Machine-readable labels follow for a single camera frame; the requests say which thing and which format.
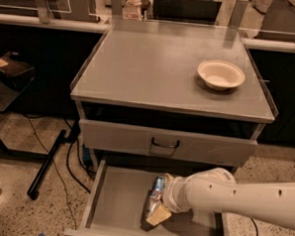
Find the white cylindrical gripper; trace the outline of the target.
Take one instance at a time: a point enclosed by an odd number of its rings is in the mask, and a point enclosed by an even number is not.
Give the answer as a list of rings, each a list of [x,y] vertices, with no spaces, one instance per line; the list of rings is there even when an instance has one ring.
[[[169,173],[164,174],[165,186],[162,192],[162,203],[157,203],[147,215],[147,223],[153,227],[165,221],[173,213],[182,213],[188,210],[193,210],[187,197],[190,181],[195,179],[195,175],[189,177],[174,177]]]

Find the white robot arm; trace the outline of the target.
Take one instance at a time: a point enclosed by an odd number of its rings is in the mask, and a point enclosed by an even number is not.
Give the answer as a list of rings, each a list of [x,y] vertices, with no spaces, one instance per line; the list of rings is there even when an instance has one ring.
[[[188,210],[230,212],[295,230],[295,182],[242,183],[216,168],[188,177],[167,174],[151,191],[146,221],[153,227]]]

